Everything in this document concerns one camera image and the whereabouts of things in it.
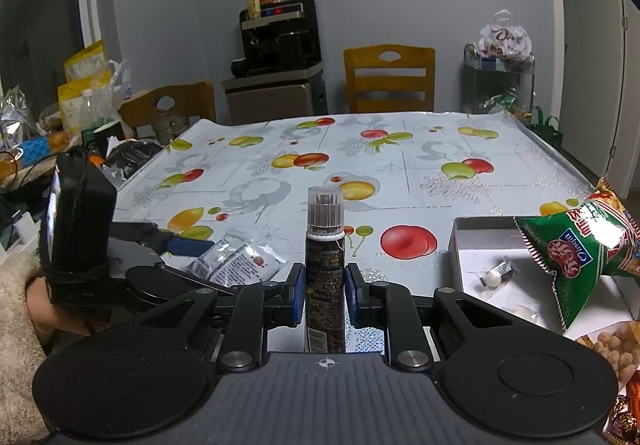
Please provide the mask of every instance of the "clear plastic cap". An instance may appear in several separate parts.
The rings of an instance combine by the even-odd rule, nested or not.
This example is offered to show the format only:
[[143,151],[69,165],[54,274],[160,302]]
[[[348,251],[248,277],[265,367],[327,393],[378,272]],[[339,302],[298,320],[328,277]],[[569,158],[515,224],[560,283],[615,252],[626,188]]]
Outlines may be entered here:
[[339,234],[344,230],[344,198],[339,187],[309,187],[306,227],[318,234]]

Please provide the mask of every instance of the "person's hand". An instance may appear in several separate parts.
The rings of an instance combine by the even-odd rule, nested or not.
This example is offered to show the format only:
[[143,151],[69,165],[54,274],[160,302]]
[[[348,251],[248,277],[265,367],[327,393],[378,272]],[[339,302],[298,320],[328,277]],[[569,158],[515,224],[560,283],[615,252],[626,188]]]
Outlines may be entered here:
[[63,330],[78,335],[89,335],[92,330],[100,331],[107,327],[101,317],[80,309],[53,306],[49,301],[47,283],[44,277],[34,279],[25,292],[27,309],[33,328],[41,343],[48,341],[55,330]]

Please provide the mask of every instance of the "fruit-patterned tablecloth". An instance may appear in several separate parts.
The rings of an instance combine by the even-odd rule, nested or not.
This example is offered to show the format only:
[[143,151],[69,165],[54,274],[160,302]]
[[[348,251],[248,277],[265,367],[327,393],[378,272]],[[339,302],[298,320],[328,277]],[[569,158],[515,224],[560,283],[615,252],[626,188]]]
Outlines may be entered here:
[[307,189],[334,185],[345,198],[346,260],[432,295],[450,281],[454,218],[547,214],[590,194],[547,151],[503,113],[200,120],[119,191],[114,219],[212,241],[233,227],[303,262]]

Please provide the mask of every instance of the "black mug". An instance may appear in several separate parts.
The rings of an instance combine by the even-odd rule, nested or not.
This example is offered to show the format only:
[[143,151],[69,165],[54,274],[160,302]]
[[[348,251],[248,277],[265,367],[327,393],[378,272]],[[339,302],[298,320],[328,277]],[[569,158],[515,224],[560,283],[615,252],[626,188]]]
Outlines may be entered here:
[[308,31],[288,31],[276,37],[278,65],[286,71],[306,68],[313,49],[313,39]]

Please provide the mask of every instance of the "white packet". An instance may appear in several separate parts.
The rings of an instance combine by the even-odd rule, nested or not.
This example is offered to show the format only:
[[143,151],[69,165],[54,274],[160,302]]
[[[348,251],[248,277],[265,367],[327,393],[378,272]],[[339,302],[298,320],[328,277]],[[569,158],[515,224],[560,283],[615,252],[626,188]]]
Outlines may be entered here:
[[243,232],[228,230],[186,269],[196,277],[223,286],[268,281],[286,263],[270,245],[256,244]]
[[531,322],[532,324],[536,323],[536,321],[538,320],[538,315],[540,314],[537,310],[528,306],[523,306],[522,304],[506,304],[504,306],[501,306],[500,309],[506,311],[507,313],[511,313],[516,317],[520,317],[527,322]]

